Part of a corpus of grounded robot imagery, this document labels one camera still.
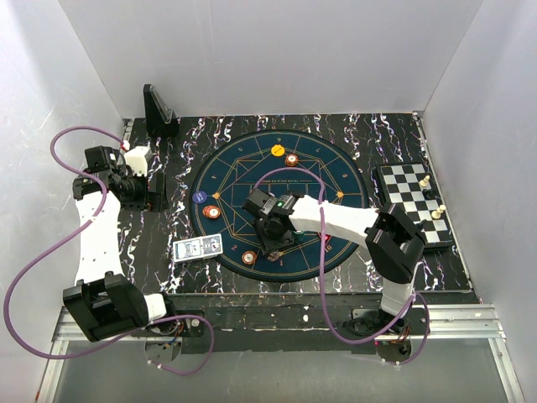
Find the black card shoe stand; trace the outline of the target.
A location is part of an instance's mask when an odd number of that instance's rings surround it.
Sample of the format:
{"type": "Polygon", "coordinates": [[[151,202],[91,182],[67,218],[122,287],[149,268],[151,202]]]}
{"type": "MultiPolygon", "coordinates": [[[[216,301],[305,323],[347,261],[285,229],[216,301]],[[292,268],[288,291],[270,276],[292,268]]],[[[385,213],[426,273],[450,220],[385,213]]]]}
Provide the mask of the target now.
{"type": "Polygon", "coordinates": [[[168,107],[153,84],[143,86],[143,104],[148,136],[174,138],[180,131],[180,123],[172,108],[168,107]]]}

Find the round blue poker mat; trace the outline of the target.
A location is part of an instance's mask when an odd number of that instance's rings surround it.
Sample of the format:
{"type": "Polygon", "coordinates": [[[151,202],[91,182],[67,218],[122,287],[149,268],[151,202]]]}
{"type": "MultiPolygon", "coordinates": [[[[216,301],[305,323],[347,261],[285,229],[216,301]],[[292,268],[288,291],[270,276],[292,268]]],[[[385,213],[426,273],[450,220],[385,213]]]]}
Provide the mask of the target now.
{"type": "Polygon", "coordinates": [[[223,253],[217,261],[227,269],[265,282],[295,282],[316,277],[319,272],[321,237],[307,232],[298,241],[281,250],[279,260],[268,261],[262,254],[251,225],[253,216],[242,209],[254,186],[281,196],[296,191],[311,197],[322,193],[325,199],[345,207],[369,206],[362,174],[352,158],[338,146],[312,134],[297,131],[263,131],[243,135],[210,155],[200,168],[191,187],[205,191],[205,203],[190,201],[190,221],[196,235],[222,236],[223,253]],[[281,144],[285,154],[271,154],[281,144]],[[299,162],[285,164],[288,154],[299,162]],[[202,210],[214,205],[221,209],[217,219],[206,218],[202,210]],[[242,262],[248,250],[256,255],[254,264],[242,262]]]}

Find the blue white chip stack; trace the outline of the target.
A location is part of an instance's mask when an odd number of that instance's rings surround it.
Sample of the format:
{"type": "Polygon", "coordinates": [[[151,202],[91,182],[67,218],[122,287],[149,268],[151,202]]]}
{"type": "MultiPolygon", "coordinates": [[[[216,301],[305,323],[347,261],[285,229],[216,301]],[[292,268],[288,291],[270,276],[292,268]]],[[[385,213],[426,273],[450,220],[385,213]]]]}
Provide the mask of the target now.
{"type": "Polygon", "coordinates": [[[279,260],[281,253],[279,251],[273,251],[266,256],[268,261],[274,262],[279,260]]]}

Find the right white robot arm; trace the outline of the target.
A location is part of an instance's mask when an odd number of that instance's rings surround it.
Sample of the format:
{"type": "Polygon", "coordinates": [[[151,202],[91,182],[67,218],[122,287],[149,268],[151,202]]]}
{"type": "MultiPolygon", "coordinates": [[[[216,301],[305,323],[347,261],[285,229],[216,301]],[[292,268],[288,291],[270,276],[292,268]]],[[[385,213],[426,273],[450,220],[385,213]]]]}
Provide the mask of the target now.
{"type": "Polygon", "coordinates": [[[255,188],[242,208],[253,216],[264,254],[289,243],[292,233],[299,231],[344,239],[367,249],[383,277],[381,327],[395,334],[409,325],[410,314],[404,305],[414,288],[426,240],[421,226],[402,207],[390,203],[379,210],[345,207],[292,191],[276,197],[255,188]]]}

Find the red yellow chips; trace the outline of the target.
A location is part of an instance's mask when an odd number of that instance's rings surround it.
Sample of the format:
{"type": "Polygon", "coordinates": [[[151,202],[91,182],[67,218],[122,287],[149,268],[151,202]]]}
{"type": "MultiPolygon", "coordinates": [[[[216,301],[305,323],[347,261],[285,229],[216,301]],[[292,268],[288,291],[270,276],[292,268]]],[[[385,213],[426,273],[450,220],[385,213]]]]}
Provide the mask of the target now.
{"type": "Polygon", "coordinates": [[[285,164],[290,167],[294,167],[298,164],[299,158],[296,154],[288,154],[285,158],[285,164]]]}
{"type": "Polygon", "coordinates": [[[202,210],[203,215],[209,219],[217,219],[221,216],[221,209],[214,205],[205,206],[202,210]]]}

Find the purple small blind button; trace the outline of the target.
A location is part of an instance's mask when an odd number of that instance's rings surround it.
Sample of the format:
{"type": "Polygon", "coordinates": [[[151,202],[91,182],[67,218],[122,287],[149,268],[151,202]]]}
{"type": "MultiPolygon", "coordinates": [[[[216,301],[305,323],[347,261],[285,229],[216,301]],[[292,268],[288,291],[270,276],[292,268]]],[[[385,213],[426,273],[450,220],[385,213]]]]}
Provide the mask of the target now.
{"type": "Polygon", "coordinates": [[[196,191],[193,193],[191,198],[195,204],[202,204],[206,202],[208,195],[205,191],[196,191]]]}

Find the red yellow chip stack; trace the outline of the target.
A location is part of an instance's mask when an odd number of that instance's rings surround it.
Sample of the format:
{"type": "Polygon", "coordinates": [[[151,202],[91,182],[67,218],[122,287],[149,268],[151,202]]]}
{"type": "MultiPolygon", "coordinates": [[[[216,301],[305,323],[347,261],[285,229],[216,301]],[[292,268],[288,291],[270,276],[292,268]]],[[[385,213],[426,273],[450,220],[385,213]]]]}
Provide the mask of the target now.
{"type": "Polygon", "coordinates": [[[242,254],[242,262],[246,265],[254,264],[256,261],[257,255],[251,251],[248,250],[242,254]]]}

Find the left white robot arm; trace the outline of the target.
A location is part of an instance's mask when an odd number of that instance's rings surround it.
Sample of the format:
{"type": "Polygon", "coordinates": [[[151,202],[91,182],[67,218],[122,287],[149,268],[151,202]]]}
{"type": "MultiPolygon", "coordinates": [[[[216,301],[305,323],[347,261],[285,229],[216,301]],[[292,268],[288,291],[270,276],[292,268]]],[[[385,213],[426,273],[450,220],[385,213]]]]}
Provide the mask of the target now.
{"type": "Polygon", "coordinates": [[[123,273],[118,245],[120,211],[162,212],[168,207],[165,174],[149,173],[153,152],[137,146],[121,153],[107,146],[85,151],[87,167],[73,182],[82,224],[75,284],[63,302],[91,342],[150,325],[172,334],[178,315],[160,293],[145,295],[123,273]]]}

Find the black white chessboard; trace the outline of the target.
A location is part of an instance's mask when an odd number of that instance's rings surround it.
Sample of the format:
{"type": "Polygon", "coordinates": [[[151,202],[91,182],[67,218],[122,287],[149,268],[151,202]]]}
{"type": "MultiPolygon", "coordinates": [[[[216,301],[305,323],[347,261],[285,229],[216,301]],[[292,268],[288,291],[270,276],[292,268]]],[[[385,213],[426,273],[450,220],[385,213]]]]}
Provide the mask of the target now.
{"type": "Polygon", "coordinates": [[[400,206],[411,221],[425,235],[426,249],[449,248],[454,244],[446,210],[440,219],[433,219],[431,213],[439,205],[444,205],[434,181],[432,173],[422,163],[381,164],[376,167],[376,178],[380,191],[381,202],[400,206]],[[420,187],[420,181],[430,175],[430,183],[426,189],[420,187]],[[432,190],[438,198],[426,200],[425,190],[432,190]]]}

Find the yellow round dealer button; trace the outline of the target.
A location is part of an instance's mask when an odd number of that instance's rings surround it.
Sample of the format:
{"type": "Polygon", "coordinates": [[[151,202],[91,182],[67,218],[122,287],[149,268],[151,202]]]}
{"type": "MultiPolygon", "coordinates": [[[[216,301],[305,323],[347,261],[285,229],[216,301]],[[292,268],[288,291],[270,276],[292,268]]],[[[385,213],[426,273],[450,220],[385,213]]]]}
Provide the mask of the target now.
{"type": "Polygon", "coordinates": [[[275,144],[271,148],[271,154],[276,157],[283,156],[285,154],[285,148],[281,144],[275,144]]]}

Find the red black triangle marker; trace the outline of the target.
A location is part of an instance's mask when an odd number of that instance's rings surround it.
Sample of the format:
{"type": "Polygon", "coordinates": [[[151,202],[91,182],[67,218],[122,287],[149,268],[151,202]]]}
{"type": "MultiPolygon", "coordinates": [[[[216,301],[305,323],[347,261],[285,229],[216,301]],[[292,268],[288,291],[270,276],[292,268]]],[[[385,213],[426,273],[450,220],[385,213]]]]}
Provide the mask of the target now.
{"type": "Polygon", "coordinates": [[[332,250],[332,246],[330,244],[330,241],[331,241],[331,236],[330,235],[326,235],[324,237],[324,240],[325,240],[325,247],[324,247],[324,250],[326,252],[330,252],[332,250]]]}

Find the aluminium frame rail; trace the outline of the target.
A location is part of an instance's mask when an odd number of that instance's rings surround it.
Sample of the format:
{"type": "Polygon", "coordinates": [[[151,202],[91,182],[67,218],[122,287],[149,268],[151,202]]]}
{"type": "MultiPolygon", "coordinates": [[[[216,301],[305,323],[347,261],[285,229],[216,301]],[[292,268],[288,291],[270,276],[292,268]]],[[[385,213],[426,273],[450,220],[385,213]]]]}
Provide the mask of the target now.
{"type": "Polygon", "coordinates": [[[362,346],[307,327],[238,318],[204,338],[137,333],[97,353],[46,365],[39,402],[521,402],[506,337],[491,305],[433,305],[403,344],[362,346]]]}

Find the black chess piece upper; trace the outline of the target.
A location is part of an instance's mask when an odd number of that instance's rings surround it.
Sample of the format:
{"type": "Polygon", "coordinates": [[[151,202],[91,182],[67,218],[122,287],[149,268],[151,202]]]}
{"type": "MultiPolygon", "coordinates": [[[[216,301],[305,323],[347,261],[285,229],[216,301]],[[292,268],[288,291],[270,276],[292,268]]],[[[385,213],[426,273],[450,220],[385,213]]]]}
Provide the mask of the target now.
{"type": "Polygon", "coordinates": [[[432,190],[425,190],[424,191],[424,196],[425,196],[426,200],[436,200],[438,198],[436,193],[434,191],[432,191],[432,190]]]}

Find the white chess piece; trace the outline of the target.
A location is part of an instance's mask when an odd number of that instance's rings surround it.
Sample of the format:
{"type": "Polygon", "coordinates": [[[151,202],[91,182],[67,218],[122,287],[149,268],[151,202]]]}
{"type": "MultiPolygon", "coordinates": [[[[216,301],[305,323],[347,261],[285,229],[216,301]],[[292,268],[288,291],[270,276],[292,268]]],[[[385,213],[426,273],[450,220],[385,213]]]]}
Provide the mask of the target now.
{"type": "Polygon", "coordinates": [[[430,175],[426,175],[421,181],[420,181],[420,187],[422,189],[426,189],[429,186],[430,183],[430,175]]]}
{"type": "Polygon", "coordinates": [[[431,217],[435,220],[440,219],[445,210],[446,210],[445,205],[439,205],[437,209],[431,213],[431,217]]]}

